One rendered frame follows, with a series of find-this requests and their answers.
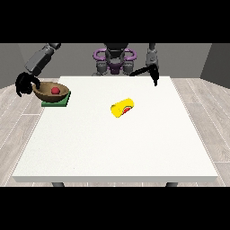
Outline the green square pad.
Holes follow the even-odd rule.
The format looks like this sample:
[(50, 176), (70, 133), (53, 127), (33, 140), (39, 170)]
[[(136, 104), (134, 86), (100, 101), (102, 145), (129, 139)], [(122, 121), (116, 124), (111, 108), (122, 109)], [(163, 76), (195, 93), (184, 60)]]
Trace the green square pad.
[(42, 102), (41, 106), (42, 107), (66, 107), (70, 95), (71, 95), (71, 93), (68, 93), (68, 95), (63, 100), (61, 100), (60, 102)]

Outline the yellow cup with melon print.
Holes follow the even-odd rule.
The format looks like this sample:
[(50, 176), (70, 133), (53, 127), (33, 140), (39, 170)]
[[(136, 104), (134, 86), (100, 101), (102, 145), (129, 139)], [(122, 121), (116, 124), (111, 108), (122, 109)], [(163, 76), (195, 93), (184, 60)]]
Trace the yellow cup with melon print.
[(111, 113), (116, 117), (119, 118), (123, 114), (125, 114), (127, 111), (132, 109), (134, 107), (134, 102), (127, 98), (123, 101), (116, 102), (111, 106)]

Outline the brown wooden bowl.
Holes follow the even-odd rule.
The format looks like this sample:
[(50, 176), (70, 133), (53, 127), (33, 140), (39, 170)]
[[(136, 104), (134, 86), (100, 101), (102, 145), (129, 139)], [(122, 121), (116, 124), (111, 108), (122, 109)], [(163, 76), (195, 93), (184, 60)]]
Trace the brown wooden bowl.
[[(59, 89), (58, 94), (53, 94), (51, 92), (54, 87)], [(53, 82), (41, 82), (40, 88), (37, 88), (34, 84), (32, 86), (32, 90), (35, 95), (43, 102), (60, 102), (64, 100), (69, 93), (69, 89), (66, 86)]]

